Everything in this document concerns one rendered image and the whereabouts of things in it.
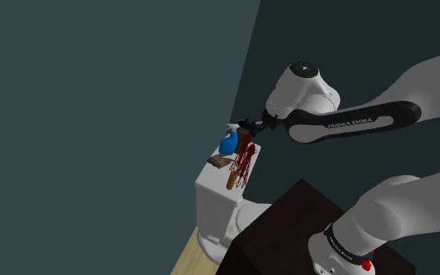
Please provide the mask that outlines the dark red leafy plant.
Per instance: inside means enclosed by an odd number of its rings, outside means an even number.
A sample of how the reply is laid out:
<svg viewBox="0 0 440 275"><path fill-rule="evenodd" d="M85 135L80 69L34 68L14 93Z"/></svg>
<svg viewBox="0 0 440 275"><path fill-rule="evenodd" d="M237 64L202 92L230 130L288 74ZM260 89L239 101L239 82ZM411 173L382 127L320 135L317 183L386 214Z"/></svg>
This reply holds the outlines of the dark red leafy plant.
<svg viewBox="0 0 440 275"><path fill-rule="evenodd" d="M256 154L256 146L251 142L251 138L251 134L245 138L243 147L230 168L230 171L236 170L238 172L235 187L243 188L247 184L251 159Z"/></svg>

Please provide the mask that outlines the brown crumpled cloth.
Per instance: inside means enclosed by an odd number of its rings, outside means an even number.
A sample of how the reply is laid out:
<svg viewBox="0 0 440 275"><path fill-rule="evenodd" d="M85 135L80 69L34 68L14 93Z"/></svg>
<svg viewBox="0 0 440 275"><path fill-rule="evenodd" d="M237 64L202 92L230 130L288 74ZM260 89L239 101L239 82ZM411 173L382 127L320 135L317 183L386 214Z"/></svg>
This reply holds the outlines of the brown crumpled cloth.
<svg viewBox="0 0 440 275"><path fill-rule="evenodd" d="M228 156L225 154L212 155L207 159L207 163L210 163L211 165L215 166L218 169L225 167L232 162L233 159L228 158Z"/></svg>

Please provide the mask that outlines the dark robot stand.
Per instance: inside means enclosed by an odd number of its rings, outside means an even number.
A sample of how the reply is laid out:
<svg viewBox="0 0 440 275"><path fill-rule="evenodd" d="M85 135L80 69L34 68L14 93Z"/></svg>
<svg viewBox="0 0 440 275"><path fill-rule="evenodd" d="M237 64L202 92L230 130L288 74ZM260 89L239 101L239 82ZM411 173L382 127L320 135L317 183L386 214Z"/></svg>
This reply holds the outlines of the dark robot stand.
<svg viewBox="0 0 440 275"><path fill-rule="evenodd" d="M308 240L344 213L301 179L234 238L215 275L319 275Z"/></svg>

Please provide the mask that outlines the white toilet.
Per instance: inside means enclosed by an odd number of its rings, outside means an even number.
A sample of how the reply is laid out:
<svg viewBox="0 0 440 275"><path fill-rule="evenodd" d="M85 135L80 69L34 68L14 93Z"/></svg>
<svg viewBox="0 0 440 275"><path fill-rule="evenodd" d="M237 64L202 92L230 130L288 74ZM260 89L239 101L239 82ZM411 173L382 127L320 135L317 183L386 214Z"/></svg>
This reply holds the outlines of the white toilet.
<svg viewBox="0 0 440 275"><path fill-rule="evenodd" d="M269 207L243 198L245 187L227 188L230 167L205 164L195 181L197 241L206 257L220 265L232 241Z"/></svg>

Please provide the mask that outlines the brown plant pot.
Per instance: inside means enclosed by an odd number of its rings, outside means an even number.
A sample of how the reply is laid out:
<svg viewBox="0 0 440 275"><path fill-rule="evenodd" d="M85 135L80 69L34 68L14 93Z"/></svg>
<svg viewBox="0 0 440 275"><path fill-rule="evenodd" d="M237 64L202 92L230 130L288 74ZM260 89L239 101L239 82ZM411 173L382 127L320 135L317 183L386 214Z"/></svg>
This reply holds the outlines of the brown plant pot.
<svg viewBox="0 0 440 275"><path fill-rule="evenodd" d="M237 132L237 136L238 136L238 142L237 142L237 146L236 146L234 153L238 154L241 151L241 148L243 147L245 138L250 134L250 131L239 127L236 130L236 132Z"/></svg>

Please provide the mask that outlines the blue spray bottle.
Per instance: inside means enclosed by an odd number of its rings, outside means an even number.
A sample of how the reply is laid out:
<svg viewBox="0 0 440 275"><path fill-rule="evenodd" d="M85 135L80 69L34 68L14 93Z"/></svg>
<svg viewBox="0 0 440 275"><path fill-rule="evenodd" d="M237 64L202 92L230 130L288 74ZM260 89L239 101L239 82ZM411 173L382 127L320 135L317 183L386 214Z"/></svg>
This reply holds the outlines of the blue spray bottle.
<svg viewBox="0 0 440 275"><path fill-rule="evenodd" d="M237 129L240 126L236 123L228 124L228 136L225 137L219 145L219 153L222 155L232 155L238 145Z"/></svg>

